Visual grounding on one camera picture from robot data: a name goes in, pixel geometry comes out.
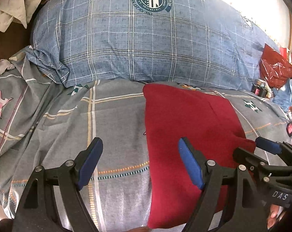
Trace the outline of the person's right hand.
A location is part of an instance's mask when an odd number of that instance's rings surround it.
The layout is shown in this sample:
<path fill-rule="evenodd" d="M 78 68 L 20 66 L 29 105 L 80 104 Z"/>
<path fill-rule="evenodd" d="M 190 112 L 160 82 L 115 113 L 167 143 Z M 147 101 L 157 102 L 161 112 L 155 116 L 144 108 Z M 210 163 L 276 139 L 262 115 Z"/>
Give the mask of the person's right hand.
<path fill-rule="evenodd" d="M 286 210 L 278 205 L 270 205 L 270 213 L 267 218 L 267 229 L 271 229 L 285 215 Z"/>

